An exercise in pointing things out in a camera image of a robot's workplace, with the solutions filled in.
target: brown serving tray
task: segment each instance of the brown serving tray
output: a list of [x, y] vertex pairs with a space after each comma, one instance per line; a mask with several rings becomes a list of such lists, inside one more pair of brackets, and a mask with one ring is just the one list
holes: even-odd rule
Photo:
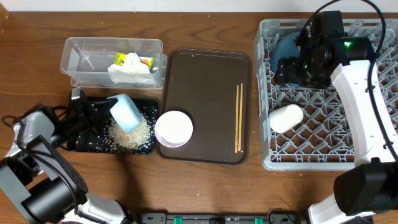
[[[243, 53], [177, 49], [170, 56], [162, 112], [183, 111], [193, 122], [181, 147], [159, 144], [168, 159], [239, 164], [248, 153], [252, 64]], [[243, 83], [241, 152], [235, 153], [236, 85]]]

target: gray dish rack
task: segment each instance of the gray dish rack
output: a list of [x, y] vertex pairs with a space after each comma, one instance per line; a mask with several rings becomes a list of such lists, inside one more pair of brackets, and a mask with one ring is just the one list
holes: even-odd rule
[[[336, 90], [276, 86], [272, 81], [272, 49], [286, 35], [298, 32], [306, 19], [265, 19], [254, 38], [255, 73], [259, 92], [262, 165], [267, 170], [350, 170], [354, 167], [352, 137]], [[349, 36], [367, 36], [379, 44], [379, 19], [343, 19]], [[398, 131], [398, 19], [386, 20], [386, 38], [378, 55], [379, 83], [391, 120]], [[271, 130], [268, 114], [296, 103], [303, 121], [283, 134]]]

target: wooden table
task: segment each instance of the wooden table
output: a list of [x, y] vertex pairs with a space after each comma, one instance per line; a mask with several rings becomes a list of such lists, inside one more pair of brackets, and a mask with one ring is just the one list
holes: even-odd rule
[[[0, 41], [0, 116], [20, 115], [37, 103], [67, 105], [70, 77], [59, 70], [68, 37], [160, 39], [164, 52], [187, 47], [244, 52], [253, 57], [254, 36], [263, 19], [308, 18], [309, 13], [151, 13], [151, 12], [11, 12]], [[345, 14], [375, 18], [375, 14]], [[397, 18], [398, 14], [387, 17]], [[127, 93], [162, 99], [159, 90], [87, 89], [88, 95]], [[252, 79], [250, 150], [238, 166], [221, 166], [149, 156], [69, 153], [61, 150], [85, 178], [89, 189], [117, 199], [135, 212], [267, 214], [274, 208], [299, 212], [333, 192], [341, 172], [271, 172], [261, 166], [258, 92]], [[0, 125], [0, 155], [14, 134]], [[0, 192], [0, 222], [25, 223]], [[397, 212], [375, 216], [393, 223]]]

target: green clip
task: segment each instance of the green clip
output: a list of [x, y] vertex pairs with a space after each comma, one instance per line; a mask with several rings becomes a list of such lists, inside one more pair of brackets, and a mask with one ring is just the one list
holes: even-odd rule
[[182, 217], [174, 217], [174, 224], [182, 224]]
[[255, 218], [254, 219], [254, 224], [262, 224], [262, 218]]

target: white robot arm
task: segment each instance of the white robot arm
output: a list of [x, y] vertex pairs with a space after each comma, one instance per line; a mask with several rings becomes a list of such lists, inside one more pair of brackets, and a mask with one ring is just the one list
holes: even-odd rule
[[[369, 60], [351, 61], [350, 65], [338, 65], [331, 75], [331, 82], [336, 88], [343, 103], [354, 145], [354, 163], [356, 166], [371, 163], [371, 159], [378, 157], [381, 162], [394, 162], [390, 151], [385, 148], [381, 130], [373, 113], [367, 85]], [[396, 131], [391, 123], [389, 113], [384, 103], [378, 84], [377, 68], [373, 68], [374, 95], [384, 127], [392, 142], [398, 142]], [[339, 209], [335, 195], [332, 194], [324, 201], [312, 205], [308, 209], [311, 224], [344, 223], [355, 216], [366, 217], [374, 212], [363, 212], [355, 216], [347, 216]]]

